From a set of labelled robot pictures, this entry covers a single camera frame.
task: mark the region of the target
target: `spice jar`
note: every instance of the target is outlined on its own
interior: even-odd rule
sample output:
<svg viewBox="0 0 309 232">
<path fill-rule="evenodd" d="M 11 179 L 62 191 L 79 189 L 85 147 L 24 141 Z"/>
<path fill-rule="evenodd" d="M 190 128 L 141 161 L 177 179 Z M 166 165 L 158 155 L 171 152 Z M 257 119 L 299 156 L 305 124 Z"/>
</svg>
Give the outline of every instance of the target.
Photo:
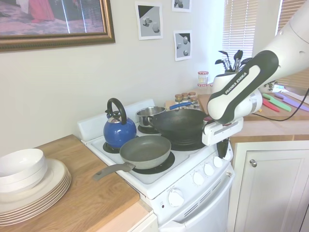
<svg viewBox="0 0 309 232">
<path fill-rule="evenodd" d="M 176 94 L 175 95 L 175 105 L 182 103 L 182 101 L 183 101 L 183 96 L 181 94 Z"/>
<path fill-rule="evenodd" d="M 197 100 L 197 97 L 191 97 L 191 103 L 192 103 L 192 107 L 191 109 L 195 109 L 195 110 L 200 110 L 200 107 L 199 107 L 199 103 L 198 103 L 198 100 Z"/>
<path fill-rule="evenodd" d="M 183 94 L 183 101 L 182 103 L 185 103 L 185 102 L 189 102 L 189 95 L 188 94 Z M 189 109 L 190 106 L 183 106 L 183 109 Z"/>
<path fill-rule="evenodd" d="M 196 97 L 197 96 L 197 93 L 195 92 L 189 92 L 189 98 L 191 97 Z"/>
</svg>

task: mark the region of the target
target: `blue kettle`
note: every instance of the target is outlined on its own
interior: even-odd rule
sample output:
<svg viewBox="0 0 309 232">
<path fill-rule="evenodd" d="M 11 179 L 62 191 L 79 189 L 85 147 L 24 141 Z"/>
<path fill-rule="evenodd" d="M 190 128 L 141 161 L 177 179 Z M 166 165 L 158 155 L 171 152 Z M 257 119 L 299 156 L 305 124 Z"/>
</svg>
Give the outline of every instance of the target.
<svg viewBox="0 0 309 232">
<path fill-rule="evenodd" d="M 112 111 L 112 103 L 118 111 Z M 111 98 L 107 102 L 107 122 L 103 129 L 106 142 L 112 148 L 121 148 L 123 144 L 136 137 L 136 126 L 134 122 L 126 117 L 126 111 L 121 102 Z"/>
</svg>

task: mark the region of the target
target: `knife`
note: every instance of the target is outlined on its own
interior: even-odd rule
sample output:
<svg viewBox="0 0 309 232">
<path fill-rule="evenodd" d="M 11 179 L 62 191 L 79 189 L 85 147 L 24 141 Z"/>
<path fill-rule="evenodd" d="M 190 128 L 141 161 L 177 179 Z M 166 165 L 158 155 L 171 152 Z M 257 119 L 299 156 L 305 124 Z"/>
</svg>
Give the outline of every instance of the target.
<svg viewBox="0 0 309 232">
<path fill-rule="evenodd" d="M 286 110 L 286 111 L 288 111 L 288 112 L 291 112 L 291 111 L 292 111 L 292 109 L 291 109 L 290 106 L 288 106 L 288 105 L 282 103 L 281 101 L 275 99 L 274 97 L 272 97 L 272 96 L 270 96 L 270 95 L 268 95 L 268 94 L 263 93 L 263 97 L 266 98 L 266 99 L 268 99 L 270 103 L 272 103 L 272 104 L 278 106 L 279 108 L 281 108 L 281 109 L 283 109 L 283 110 Z"/>
<path fill-rule="evenodd" d="M 288 98 L 288 97 L 286 97 L 282 94 L 279 94 L 279 93 L 275 93 L 275 97 L 282 99 L 283 102 L 285 102 L 285 103 L 287 103 L 291 106 L 294 106 L 296 108 L 298 108 L 299 105 L 300 105 L 300 103 L 298 103 L 298 102 L 296 102 L 296 101 L 294 101 L 294 100 L 292 100 L 292 99 L 290 99 L 290 98 Z M 304 106 L 304 105 L 302 105 L 300 107 L 300 109 L 309 112 L 309 108 Z"/>
<path fill-rule="evenodd" d="M 268 107 L 269 109 L 272 109 L 273 111 L 276 111 L 276 112 L 280 112 L 280 110 L 274 106 L 273 104 L 271 104 L 269 101 L 267 101 L 265 98 L 263 98 L 263 105 Z"/>
</svg>

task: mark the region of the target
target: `white bowl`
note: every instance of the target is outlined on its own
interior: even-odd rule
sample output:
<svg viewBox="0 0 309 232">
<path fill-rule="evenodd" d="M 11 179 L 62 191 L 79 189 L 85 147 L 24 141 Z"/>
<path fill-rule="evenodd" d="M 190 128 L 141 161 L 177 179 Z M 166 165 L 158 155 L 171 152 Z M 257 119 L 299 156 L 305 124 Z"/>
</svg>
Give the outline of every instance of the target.
<svg viewBox="0 0 309 232">
<path fill-rule="evenodd" d="M 0 157 L 0 185 L 21 181 L 35 174 L 45 164 L 39 149 L 25 149 Z"/>
<path fill-rule="evenodd" d="M 26 179 L 8 185 L 0 185 L 0 193 L 17 193 L 31 189 L 43 179 L 46 171 L 47 163 L 44 163 L 44 165 L 35 174 Z"/>
</svg>

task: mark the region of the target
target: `white cabinet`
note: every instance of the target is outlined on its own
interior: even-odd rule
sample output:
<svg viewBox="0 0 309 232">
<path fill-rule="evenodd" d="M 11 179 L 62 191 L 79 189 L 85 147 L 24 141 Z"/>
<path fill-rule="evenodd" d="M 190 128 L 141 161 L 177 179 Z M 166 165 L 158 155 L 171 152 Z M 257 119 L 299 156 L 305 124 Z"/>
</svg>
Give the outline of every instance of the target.
<svg viewBox="0 0 309 232">
<path fill-rule="evenodd" d="M 228 232 L 299 232 L 309 204 L 309 142 L 237 144 L 234 156 Z"/>
</svg>

